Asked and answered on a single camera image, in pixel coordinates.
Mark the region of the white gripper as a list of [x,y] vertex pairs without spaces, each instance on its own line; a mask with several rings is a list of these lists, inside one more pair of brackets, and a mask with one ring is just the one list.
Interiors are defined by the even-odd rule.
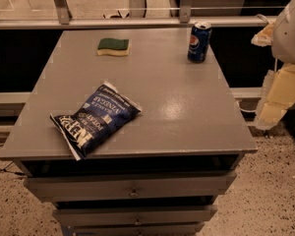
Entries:
[[295,104],[295,0],[288,3],[275,23],[255,34],[251,43],[271,46],[273,57],[285,62],[280,70],[267,72],[256,109],[255,127],[269,130]]

